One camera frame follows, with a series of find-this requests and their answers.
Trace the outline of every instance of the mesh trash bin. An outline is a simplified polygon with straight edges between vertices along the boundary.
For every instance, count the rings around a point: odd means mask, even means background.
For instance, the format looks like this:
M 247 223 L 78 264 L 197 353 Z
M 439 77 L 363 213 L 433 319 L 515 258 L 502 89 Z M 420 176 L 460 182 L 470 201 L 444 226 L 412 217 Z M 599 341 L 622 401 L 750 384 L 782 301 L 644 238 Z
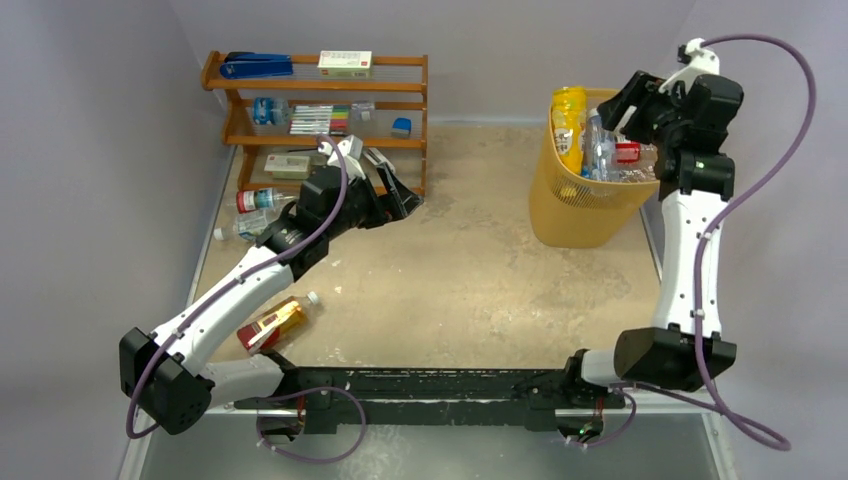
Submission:
M 587 89 L 589 108 L 616 93 L 611 89 Z M 572 173 L 557 156 L 550 120 L 549 110 L 542 152 L 530 188 L 533 233 L 551 247 L 599 247 L 657 191 L 659 181 L 596 182 Z

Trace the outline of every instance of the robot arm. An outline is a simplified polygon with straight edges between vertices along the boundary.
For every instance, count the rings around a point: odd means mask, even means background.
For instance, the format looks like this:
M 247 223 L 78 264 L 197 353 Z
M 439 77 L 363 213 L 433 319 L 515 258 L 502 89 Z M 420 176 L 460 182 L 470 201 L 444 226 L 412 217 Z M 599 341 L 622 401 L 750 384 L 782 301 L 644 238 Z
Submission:
M 404 219 L 421 204 L 421 197 L 407 189 L 388 165 L 376 166 L 387 191 L 377 195 L 359 165 L 361 140 L 349 136 L 338 147 L 344 159 L 339 159 L 328 144 L 322 146 L 322 152 L 330 156 L 328 166 L 317 169 L 303 182 L 296 213 L 286 209 L 215 287 L 149 335 L 135 328 L 121 340 L 121 387 L 127 396 L 132 396 L 155 352 L 165 345 L 166 339 L 179 332 L 179 325 L 189 314 L 214 297 L 214 302 L 178 333 L 149 380 L 141 385 L 139 406 L 168 433 L 185 431 L 208 408 L 271 395 L 284 376 L 284 365 L 273 354 L 217 364 L 208 364 L 209 358 L 256 309 L 324 258 L 330 240 L 351 228 L 374 228 Z M 347 194 L 329 227 L 292 258 L 248 276 L 249 269 L 299 245 L 327 220 L 340 193 L 341 161 L 349 172 Z M 234 280 L 237 285 L 221 294 L 222 287 Z
M 604 128 L 657 147 L 665 223 L 660 299 L 652 326 L 622 332 L 615 348 L 583 353 L 584 381 L 623 381 L 695 391 L 703 381 L 695 364 L 692 265 L 704 228 L 733 196 L 734 163 L 719 152 L 727 125 L 742 103 L 742 88 L 718 75 L 714 52 L 695 39 L 680 47 L 683 68 L 667 80 L 637 72 L 615 97 L 598 107 Z M 710 237 L 702 265 L 703 328 L 712 378 L 730 367 L 736 346 L 721 340 L 716 281 L 721 225 Z

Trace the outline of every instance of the red label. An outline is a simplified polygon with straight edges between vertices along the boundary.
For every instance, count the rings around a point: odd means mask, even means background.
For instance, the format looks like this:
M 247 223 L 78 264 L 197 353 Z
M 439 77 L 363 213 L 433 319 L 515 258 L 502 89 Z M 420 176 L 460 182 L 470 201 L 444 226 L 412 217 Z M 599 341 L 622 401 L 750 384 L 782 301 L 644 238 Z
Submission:
M 251 350 L 250 345 L 249 345 L 250 340 L 257 333 L 259 333 L 261 331 L 262 331 L 262 326 L 259 325 L 258 322 L 253 322 L 249 325 L 245 325 L 245 326 L 241 327 L 240 329 L 238 329 L 238 331 L 236 331 L 236 337 L 238 337 L 242 346 L 248 352 L 257 351 L 257 350 L 264 350 L 266 348 L 271 348 L 271 347 L 274 346 L 275 343 L 277 343 L 280 340 L 280 329 L 275 328 L 274 331 L 272 331 L 271 334 L 268 335 L 268 337 L 265 339 L 265 341 L 262 342 L 261 346 L 258 349 L 256 347 L 254 347 L 254 349 Z
M 615 160 L 618 163 L 635 163 L 639 161 L 639 152 L 642 147 L 636 142 L 622 142 L 615 144 Z

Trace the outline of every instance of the purple wall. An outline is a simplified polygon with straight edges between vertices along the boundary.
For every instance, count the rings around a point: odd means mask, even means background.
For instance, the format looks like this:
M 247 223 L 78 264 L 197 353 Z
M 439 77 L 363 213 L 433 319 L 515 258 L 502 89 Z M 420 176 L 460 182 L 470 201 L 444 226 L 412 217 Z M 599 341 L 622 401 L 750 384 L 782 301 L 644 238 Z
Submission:
M 114 478 L 118 340 L 184 305 L 222 112 L 166 0 L 2 10 L 0 476 Z

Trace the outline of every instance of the white box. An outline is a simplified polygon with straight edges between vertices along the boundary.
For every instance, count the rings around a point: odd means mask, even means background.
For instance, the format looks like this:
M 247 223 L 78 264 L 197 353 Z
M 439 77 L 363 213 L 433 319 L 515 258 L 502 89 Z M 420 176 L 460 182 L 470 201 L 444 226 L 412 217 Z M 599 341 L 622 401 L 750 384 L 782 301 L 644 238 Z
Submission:
M 318 71 L 322 77 L 371 78 L 371 52 L 322 50 Z
M 265 161 L 265 171 L 274 178 L 305 180 L 309 177 L 312 156 L 296 153 L 271 153 Z

